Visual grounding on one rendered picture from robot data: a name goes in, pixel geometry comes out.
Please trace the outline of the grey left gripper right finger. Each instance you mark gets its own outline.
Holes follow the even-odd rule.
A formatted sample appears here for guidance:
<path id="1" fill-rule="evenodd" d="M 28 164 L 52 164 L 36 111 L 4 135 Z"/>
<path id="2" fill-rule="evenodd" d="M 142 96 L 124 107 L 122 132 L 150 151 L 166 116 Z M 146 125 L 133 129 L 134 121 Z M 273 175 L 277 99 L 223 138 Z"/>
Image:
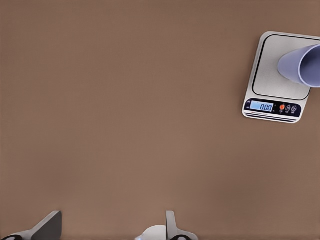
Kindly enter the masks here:
<path id="1" fill-rule="evenodd" d="M 177 227 L 175 213 L 172 210 L 166 211 L 165 227 L 166 240 L 198 240 L 198 237 L 194 233 L 181 230 Z"/>

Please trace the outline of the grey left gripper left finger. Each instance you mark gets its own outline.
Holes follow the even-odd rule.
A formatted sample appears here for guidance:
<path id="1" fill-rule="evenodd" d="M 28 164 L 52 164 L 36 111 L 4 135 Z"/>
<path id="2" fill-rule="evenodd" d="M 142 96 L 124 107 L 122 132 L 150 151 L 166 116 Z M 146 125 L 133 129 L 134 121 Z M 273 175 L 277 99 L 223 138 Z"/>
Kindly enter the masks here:
<path id="1" fill-rule="evenodd" d="M 1 240 L 61 240 L 62 212 L 52 211 L 33 228 L 8 235 Z"/>

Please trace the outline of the lavender plastic cup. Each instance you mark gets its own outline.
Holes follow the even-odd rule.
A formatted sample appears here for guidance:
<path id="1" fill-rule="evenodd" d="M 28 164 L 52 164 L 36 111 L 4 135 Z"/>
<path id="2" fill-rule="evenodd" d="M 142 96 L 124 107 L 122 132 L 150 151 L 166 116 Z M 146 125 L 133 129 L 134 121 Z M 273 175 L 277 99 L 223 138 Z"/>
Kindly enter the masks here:
<path id="1" fill-rule="evenodd" d="M 285 54 L 278 61 L 277 70 L 294 83 L 320 88 L 320 44 Z"/>

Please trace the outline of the silver digital kitchen scale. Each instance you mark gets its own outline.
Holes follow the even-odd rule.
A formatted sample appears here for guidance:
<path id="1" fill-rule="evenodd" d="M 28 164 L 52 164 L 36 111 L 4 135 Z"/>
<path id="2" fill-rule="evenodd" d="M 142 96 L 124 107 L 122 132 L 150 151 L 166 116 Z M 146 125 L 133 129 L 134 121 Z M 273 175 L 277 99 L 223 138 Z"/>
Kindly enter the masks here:
<path id="1" fill-rule="evenodd" d="M 282 56 L 320 44 L 319 36 L 267 31 L 260 37 L 242 114 L 247 118 L 297 123 L 305 109 L 310 87 L 294 83 L 278 71 Z"/>

